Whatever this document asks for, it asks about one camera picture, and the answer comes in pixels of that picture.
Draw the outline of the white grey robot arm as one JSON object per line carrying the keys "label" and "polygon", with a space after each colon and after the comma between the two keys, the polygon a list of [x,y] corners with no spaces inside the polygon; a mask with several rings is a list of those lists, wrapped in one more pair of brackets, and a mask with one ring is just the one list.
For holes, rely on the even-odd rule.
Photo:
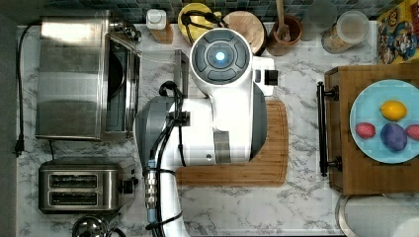
{"label": "white grey robot arm", "polygon": [[193,43],[189,67],[201,98],[188,98],[175,82],[166,81],[133,122],[146,229],[153,237],[190,237],[177,169],[248,162],[267,136],[265,96],[254,82],[253,53],[241,34],[226,28],[202,34]]}

